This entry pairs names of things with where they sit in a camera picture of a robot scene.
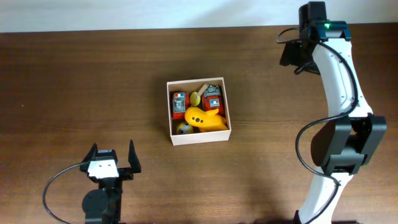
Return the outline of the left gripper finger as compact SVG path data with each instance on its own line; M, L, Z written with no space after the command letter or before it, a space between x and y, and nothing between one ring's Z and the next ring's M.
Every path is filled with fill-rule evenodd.
M97 144L94 142L91 149L82 160L82 163L93 161L96 158L97 152L98 152L98 147Z
M128 162L133 173L141 173L141 164L136 154L134 142L131 139L129 142Z

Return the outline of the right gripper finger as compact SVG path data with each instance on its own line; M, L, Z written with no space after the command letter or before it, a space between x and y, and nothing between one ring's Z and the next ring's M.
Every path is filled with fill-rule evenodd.
M304 61L304 62L297 62L295 64L295 66L297 67L294 70L294 74L295 75L299 75L303 72L308 72L308 73L312 73L315 75L320 75L320 71L316 65L316 63L314 61Z
M302 43L300 40L289 40L283 42L284 50L280 57L279 65L281 66L296 66L301 67L303 65L302 58Z

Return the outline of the yellow round toy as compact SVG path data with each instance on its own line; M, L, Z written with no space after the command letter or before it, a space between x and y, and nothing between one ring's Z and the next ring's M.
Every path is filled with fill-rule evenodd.
M188 124L186 121L177 125L176 135L193 134L193 133L194 133L193 126L191 124Z

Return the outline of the red toy car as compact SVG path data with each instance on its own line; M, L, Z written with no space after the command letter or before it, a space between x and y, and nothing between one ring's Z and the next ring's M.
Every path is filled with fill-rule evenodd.
M172 118L184 119L185 112L190 105L189 94L186 92L175 92L172 95Z

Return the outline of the orange rubber toy animal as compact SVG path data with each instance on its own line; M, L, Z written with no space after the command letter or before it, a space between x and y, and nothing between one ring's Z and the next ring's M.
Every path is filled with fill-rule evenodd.
M197 107L189 107L185 112L185 121L198 128L200 132L226 131L227 120L218 114L219 109L203 111Z

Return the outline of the red grey toy truck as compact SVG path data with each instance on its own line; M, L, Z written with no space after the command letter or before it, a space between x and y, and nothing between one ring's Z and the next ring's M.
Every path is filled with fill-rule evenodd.
M223 96L218 85L210 85L201 96L204 111L219 109L220 116L225 115Z

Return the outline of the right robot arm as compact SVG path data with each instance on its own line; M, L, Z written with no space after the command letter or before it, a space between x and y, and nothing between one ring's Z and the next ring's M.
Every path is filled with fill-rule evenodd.
M345 21L331 21L323 1L310 1L298 10L298 38L281 41L280 65L295 67L296 75L321 76L328 116L304 126L295 138L299 150L302 134L314 125L323 127L311 141L314 174L304 204L293 223L331 223L333 212L348 182L371 160L386 130L386 119L375 116L368 105L354 69L351 32Z

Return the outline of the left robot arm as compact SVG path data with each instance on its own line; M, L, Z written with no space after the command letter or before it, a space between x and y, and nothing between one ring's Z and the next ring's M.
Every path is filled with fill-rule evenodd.
M129 142L129 167L118 168L118 158L113 149L99 150L93 144L82 160L80 171L98 188L89 191L82 201L87 224L114 224L121 221L121 201L123 182L134 179L134 174L141 172L141 164L137 158L134 143Z

